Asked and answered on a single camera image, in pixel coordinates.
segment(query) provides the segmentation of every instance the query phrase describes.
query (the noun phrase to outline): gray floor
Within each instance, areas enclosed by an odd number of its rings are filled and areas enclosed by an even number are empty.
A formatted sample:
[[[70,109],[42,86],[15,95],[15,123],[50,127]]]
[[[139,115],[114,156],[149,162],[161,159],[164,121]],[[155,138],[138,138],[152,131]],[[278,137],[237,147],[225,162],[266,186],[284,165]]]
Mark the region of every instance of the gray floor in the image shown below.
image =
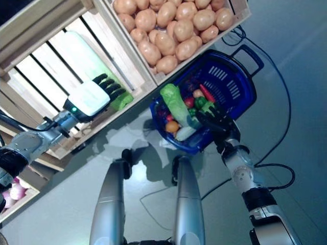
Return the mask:
[[[268,51],[280,67],[292,98],[290,131],[268,162],[285,163],[297,173],[287,190],[274,192],[303,244],[327,244],[327,15],[324,0],[250,1],[253,16],[244,24],[248,37]],[[215,48],[231,53],[221,42]],[[287,119],[286,94],[269,62],[253,78],[257,102],[238,120],[242,141],[261,158],[280,138]],[[170,163],[178,151],[159,145],[144,101],[103,130],[46,188],[47,194],[6,224],[10,245],[88,244],[92,214],[105,173],[124,148],[138,149],[139,163],[125,182],[129,241],[171,236],[176,188],[170,185]],[[215,148],[192,158],[200,192],[228,177]],[[289,174],[261,169],[270,185],[285,183]],[[143,199],[153,191],[167,188]],[[242,198],[228,183],[203,201],[207,244],[250,244],[251,223]]]

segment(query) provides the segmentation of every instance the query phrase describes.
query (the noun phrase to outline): potato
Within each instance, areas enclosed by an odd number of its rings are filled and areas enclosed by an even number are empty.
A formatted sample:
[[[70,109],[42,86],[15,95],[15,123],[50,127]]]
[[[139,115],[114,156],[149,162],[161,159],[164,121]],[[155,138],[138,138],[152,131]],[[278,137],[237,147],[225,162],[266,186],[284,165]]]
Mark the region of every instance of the potato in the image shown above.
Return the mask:
[[[154,67],[150,67],[150,71],[153,73],[153,74],[157,74],[157,67],[154,66]]]
[[[234,23],[234,15],[228,8],[222,8],[216,12],[216,25],[220,31],[225,31]]]
[[[175,28],[176,24],[177,24],[177,21],[173,20],[167,26],[167,34],[172,38],[174,38],[174,28]]]
[[[152,44],[155,42],[155,36],[158,34],[158,30],[154,29],[149,33],[149,40]]]
[[[135,25],[146,32],[151,32],[156,25],[155,12],[151,9],[141,10],[135,18]]]
[[[136,5],[140,10],[145,10],[149,7],[149,0],[135,0],[136,1]]]
[[[156,45],[144,40],[137,47],[149,65],[155,66],[161,59],[161,53]]]
[[[193,29],[193,34],[192,34],[192,36],[199,36],[199,35],[200,35],[199,30],[196,29],[196,28],[194,28],[194,29]]]
[[[161,60],[157,62],[156,68],[157,72],[163,72],[164,74],[168,74],[172,72],[177,67],[178,61],[175,56],[168,55],[163,57]]]
[[[142,42],[143,40],[148,41],[148,35],[146,31],[142,29],[139,28],[133,29],[130,35],[136,43]]]
[[[178,7],[182,3],[182,0],[168,0],[168,1],[172,2],[176,7]]]
[[[178,6],[176,12],[176,20],[189,19],[192,20],[194,15],[198,12],[194,3],[182,3]]]
[[[209,9],[197,12],[193,17],[193,24],[199,31],[204,31],[215,22],[215,13]]]
[[[166,2],[159,9],[157,16],[157,24],[159,27],[166,27],[169,22],[171,22],[176,15],[177,8],[172,2]]]
[[[158,12],[165,2],[167,2],[167,0],[150,0],[150,8]]]
[[[132,15],[137,9],[135,0],[115,0],[113,2],[113,9],[117,14]]]
[[[174,39],[164,32],[158,32],[155,37],[155,45],[163,56],[173,55],[175,53],[176,43]]]
[[[189,39],[177,46],[175,54],[180,61],[183,61],[191,57],[197,49],[198,42],[194,39]]]
[[[179,20],[174,27],[174,35],[179,42],[183,42],[192,37],[194,26],[189,19]]]
[[[214,11],[217,11],[217,10],[221,9],[222,7],[224,7],[225,0],[212,0],[210,5]]]
[[[195,0],[195,6],[198,9],[205,9],[209,5],[210,1],[211,0]]]
[[[201,33],[201,39],[203,43],[207,43],[213,40],[215,37],[218,36],[219,30],[216,26],[211,26],[206,29],[204,32]]]
[[[199,36],[191,37],[191,40],[195,40],[198,43],[198,48],[202,46],[202,39]]]
[[[135,20],[129,14],[119,14],[118,17],[128,32],[135,28]]]

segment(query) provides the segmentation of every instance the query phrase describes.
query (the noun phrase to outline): wooden slat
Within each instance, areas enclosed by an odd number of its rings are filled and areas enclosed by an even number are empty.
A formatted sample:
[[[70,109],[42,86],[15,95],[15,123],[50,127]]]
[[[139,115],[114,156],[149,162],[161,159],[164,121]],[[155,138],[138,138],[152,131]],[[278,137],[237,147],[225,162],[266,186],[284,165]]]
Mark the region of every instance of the wooden slat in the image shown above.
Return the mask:
[[[61,86],[68,91],[68,93],[72,93],[80,85],[80,82],[60,61],[58,56],[55,55],[47,44],[43,44],[41,47],[39,47],[33,52],[33,55],[61,84]]]
[[[33,199],[36,195],[39,194],[38,191],[35,191],[33,189],[28,189],[25,192],[26,196],[22,199],[18,200],[17,203],[14,204],[11,208],[7,209],[4,213],[0,215],[0,223],[3,222],[6,218],[11,216],[14,212],[16,212],[19,208],[24,206],[26,203],[28,203],[31,199]]]
[[[35,191],[41,191],[41,189],[48,183],[45,178],[42,178],[39,174],[32,171],[29,167],[26,167],[19,174],[18,178],[27,182]]]
[[[10,19],[0,28],[1,44],[3,49],[8,43],[21,35],[30,25],[41,19],[51,9],[56,7],[62,0],[37,0],[32,1],[16,16]]]
[[[7,84],[14,89],[27,104],[33,107],[38,113],[44,117],[52,118],[57,114],[53,108],[15,69],[8,73],[10,80]]]
[[[38,162],[32,162],[29,165],[29,168],[48,181],[58,172],[52,168],[41,165]]]
[[[54,104],[54,106],[62,110],[67,95],[65,95],[30,56],[22,60],[17,67]]]
[[[30,127],[43,122],[42,116],[32,108],[21,96],[0,78],[0,106],[18,121]]]
[[[5,133],[1,132],[1,136],[4,139],[6,144],[9,144],[12,140],[12,136]],[[43,153],[39,158],[37,158],[35,161],[38,163],[43,164],[44,166],[53,168],[57,171],[64,171],[65,167],[67,166],[69,160],[71,158],[71,155],[67,155],[67,157],[59,160],[53,156],[50,156],[47,153]]]
[[[51,5],[52,0],[39,0],[37,2],[43,2],[42,4]],[[37,11],[43,14],[41,19],[36,19],[33,22],[27,21],[28,25],[24,24],[23,19],[17,21],[13,18],[15,25],[21,23],[23,31],[16,37],[15,35],[9,35],[9,42],[3,49],[0,50],[0,76],[3,76],[5,72],[11,70],[27,55],[36,50],[39,46],[53,37],[62,28],[71,23],[78,16],[87,11],[83,4],[79,0],[61,0],[55,8],[52,8],[47,13],[44,12],[44,8],[34,8],[33,11]],[[13,26],[7,27],[6,32],[12,31]]]
[[[101,41],[105,49],[110,53],[126,78],[134,85],[134,89],[139,89],[145,82],[144,78],[129,58],[129,54],[123,48],[122,44],[115,38],[114,33],[101,15],[99,13],[91,14],[87,12],[83,14],[83,18]]]

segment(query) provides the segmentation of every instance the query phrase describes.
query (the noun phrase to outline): onion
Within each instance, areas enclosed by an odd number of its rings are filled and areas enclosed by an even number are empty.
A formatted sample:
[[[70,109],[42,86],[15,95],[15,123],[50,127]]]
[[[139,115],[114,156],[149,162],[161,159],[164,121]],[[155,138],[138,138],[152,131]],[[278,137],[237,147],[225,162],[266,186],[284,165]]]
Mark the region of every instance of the onion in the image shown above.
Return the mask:
[[[6,200],[6,205],[5,208],[11,208],[12,206],[14,206],[14,204],[16,203],[16,200],[13,200],[11,197],[7,196],[5,197]]]
[[[25,196],[25,189],[19,184],[13,184],[10,189],[10,197],[13,200],[22,199]]]
[[[29,188],[31,188],[30,184],[28,184],[28,183],[25,182],[24,180],[20,180],[20,181],[19,181],[19,184],[21,185],[22,188],[25,188],[25,189],[29,189]]]

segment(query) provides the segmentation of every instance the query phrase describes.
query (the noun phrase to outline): robotic hand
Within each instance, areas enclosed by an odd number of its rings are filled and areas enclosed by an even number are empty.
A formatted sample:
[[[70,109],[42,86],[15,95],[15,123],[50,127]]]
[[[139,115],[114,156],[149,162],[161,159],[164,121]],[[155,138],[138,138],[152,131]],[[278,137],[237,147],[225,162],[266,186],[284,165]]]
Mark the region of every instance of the robotic hand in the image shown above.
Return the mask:
[[[67,98],[53,120],[45,118],[34,131],[17,134],[10,144],[0,148],[0,192],[11,188],[13,179],[42,153],[57,144],[77,123],[92,121],[126,90],[106,74],[86,81]],[[2,118],[10,117],[1,113]],[[0,212],[6,204],[0,194]]]
[[[235,122],[218,104],[210,107],[210,111],[205,114],[198,111],[196,116],[211,130],[217,151],[243,197],[254,226],[250,231],[252,244],[301,244],[262,176],[254,169],[249,149],[240,144],[241,134]]]

